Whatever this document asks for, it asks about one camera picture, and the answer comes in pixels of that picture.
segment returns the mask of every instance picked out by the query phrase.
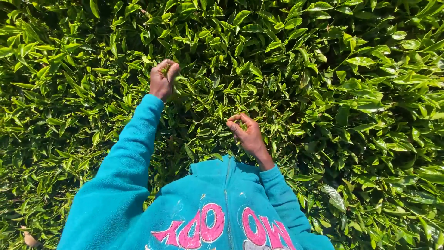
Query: foliage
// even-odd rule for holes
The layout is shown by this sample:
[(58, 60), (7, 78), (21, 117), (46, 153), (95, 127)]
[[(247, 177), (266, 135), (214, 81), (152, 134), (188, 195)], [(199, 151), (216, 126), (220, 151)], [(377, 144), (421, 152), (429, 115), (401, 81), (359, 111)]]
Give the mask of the foliage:
[(170, 58), (146, 205), (192, 162), (253, 162), (225, 127), (247, 112), (337, 249), (442, 249), (444, 4), (326, 1), (0, 2), (1, 248), (56, 248)]

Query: turquoise fleece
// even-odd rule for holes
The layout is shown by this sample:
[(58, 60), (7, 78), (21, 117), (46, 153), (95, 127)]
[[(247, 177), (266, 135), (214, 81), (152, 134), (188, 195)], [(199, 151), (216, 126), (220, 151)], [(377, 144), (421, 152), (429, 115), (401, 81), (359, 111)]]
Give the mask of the turquoise fleece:
[(59, 250), (333, 250), (310, 224), (279, 168), (223, 161), (149, 196), (148, 167), (163, 102), (146, 95), (95, 178), (77, 192)]

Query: blue fleece jacket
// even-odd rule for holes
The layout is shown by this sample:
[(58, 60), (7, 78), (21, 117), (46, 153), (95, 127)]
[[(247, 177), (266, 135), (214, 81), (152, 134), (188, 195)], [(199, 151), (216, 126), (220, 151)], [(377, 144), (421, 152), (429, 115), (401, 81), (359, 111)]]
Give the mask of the blue fleece jacket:
[(260, 172), (236, 162), (203, 161), (149, 196), (148, 167), (163, 102), (146, 95), (103, 160), (76, 194), (59, 250), (333, 250), (310, 233), (278, 167)]

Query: sleeve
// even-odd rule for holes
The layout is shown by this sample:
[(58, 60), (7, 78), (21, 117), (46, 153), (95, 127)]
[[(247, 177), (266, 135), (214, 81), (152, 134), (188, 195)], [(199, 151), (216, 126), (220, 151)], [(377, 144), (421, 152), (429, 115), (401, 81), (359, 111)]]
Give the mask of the sleeve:
[(311, 225), (301, 211), (296, 195), (285, 182), (278, 166), (274, 165), (274, 168), (263, 171), (259, 175), (268, 200), (304, 250), (334, 250), (328, 237), (311, 233)]
[(142, 99), (97, 175), (74, 197), (57, 249), (108, 249), (142, 214), (162, 110), (163, 102), (157, 97)]

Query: right hand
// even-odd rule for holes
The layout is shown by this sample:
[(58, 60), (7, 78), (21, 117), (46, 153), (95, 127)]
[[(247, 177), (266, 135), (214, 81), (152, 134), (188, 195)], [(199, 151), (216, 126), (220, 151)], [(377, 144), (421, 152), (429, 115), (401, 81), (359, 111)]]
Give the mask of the right hand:
[[(242, 121), (247, 126), (244, 131), (236, 121)], [(251, 119), (248, 115), (241, 113), (228, 118), (226, 125), (233, 132), (234, 138), (240, 141), (242, 147), (249, 154), (258, 158), (261, 154), (268, 154), (265, 143), (262, 139), (261, 129), (259, 124)]]
[(179, 72), (179, 64), (169, 59), (153, 67), (150, 73), (150, 94), (165, 102), (173, 93), (174, 78)]

